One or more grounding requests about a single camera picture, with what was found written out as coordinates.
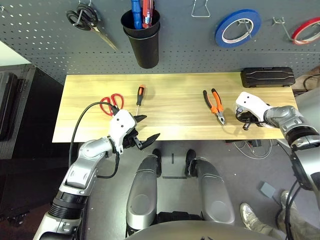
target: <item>wooden table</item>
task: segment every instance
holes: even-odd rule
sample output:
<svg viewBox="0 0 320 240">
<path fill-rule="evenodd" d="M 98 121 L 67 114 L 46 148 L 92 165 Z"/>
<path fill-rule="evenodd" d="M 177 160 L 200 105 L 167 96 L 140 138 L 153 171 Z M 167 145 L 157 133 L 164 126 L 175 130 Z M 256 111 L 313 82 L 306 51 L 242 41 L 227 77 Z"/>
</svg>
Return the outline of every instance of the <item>wooden table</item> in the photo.
<svg viewBox="0 0 320 240">
<path fill-rule="evenodd" d="M 66 77 L 53 142 L 70 142 L 82 111 L 103 97 L 119 93 L 124 96 L 124 109 L 136 114 L 137 90 L 146 86 L 139 114 L 147 115 L 136 129 L 139 139 L 161 133 L 158 140 L 244 140 L 283 138 L 279 129 L 252 125 L 248 131 L 235 118 L 234 107 L 238 95 L 249 92 L 271 106 L 297 107 L 290 87 L 244 88 L 239 72 L 68 75 Z M 203 90 L 211 94 L 215 88 L 224 107 L 225 126 L 205 104 Z M 86 142 L 107 136 L 111 117 L 93 106 L 84 115 L 75 142 Z"/>
</svg>

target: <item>red pen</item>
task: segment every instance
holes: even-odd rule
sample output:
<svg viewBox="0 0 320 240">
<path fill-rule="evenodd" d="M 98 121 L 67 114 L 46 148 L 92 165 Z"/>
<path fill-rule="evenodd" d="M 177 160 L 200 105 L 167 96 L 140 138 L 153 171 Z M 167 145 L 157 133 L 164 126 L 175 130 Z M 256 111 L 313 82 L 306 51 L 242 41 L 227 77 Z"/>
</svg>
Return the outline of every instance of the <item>red pen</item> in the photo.
<svg viewBox="0 0 320 240">
<path fill-rule="evenodd" d="M 153 9 L 154 9 L 154 0 L 143 0 L 142 27 L 144 29 L 151 27 Z"/>
</svg>

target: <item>blue pen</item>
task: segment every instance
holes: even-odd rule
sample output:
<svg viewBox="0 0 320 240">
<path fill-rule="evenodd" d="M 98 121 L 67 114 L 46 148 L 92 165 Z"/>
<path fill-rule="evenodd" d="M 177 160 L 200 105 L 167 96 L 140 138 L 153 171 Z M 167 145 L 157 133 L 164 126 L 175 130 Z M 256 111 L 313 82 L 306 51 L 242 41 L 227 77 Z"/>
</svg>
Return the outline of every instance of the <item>blue pen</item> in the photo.
<svg viewBox="0 0 320 240">
<path fill-rule="evenodd" d="M 131 2 L 132 2 L 134 28 L 142 29 L 142 14 L 141 14 L 140 0 L 131 0 Z"/>
</svg>

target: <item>robotic hand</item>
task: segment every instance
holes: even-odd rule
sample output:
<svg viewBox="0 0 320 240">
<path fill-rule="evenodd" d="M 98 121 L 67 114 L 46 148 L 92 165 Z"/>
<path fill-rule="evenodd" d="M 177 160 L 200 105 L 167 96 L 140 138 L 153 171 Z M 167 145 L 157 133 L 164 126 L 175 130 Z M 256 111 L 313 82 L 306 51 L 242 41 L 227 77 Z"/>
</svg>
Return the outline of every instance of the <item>robotic hand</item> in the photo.
<svg viewBox="0 0 320 240">
<path fill-rule="evenodd" d="M 320 136 L 293 106 L 272 107 L 259 97 L 242 92 L 236 100 L 235 117 L 244 130 L 250 124 L 279 128 L 292 154 L 295 177 L 303 189 L 314 191 L 320 210 Z"/>
<path fill-rule="evenodd" d="M 55 196 L 52 206 L 45 213 L 33 240 L 72 240 L 82 220 L 82 213 L 96 178 L 111 178 L 118 169 L 120 155 L 124 149 L 136 145 L 140 150 L 151 145 L 160 133 L 145 142 L 137 138 L 135 127 L 147 116 L 132 116 L 127 110 L 116 112 L 110 121 L 107 137 L 90 140 L 79 149 L 77 160 L 70 166 Z M 97 165 L 100 160 L 116 154 L 114 173 L 99 176 Z"/>
</svg>

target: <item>black scissors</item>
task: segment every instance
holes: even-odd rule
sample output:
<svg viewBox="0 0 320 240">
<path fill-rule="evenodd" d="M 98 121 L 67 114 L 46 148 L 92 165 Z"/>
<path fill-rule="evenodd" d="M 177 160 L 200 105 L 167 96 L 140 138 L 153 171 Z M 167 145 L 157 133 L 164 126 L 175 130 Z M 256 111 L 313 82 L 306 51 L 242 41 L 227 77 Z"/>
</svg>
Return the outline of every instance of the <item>black scissors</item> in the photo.
<svg viewBox="0 0 320 240">
<path fill-rule="evenodd" d="M 99 19 L 97 13 L 91 6 L 80 3 L 76 8 L 76 12 L 72 10 L 67 11 L 66 17 L 76 28 L 98 34 L 112 49 L 115 51 L 118 50 L 114 43 L 97 28 Z"/>
</svg>

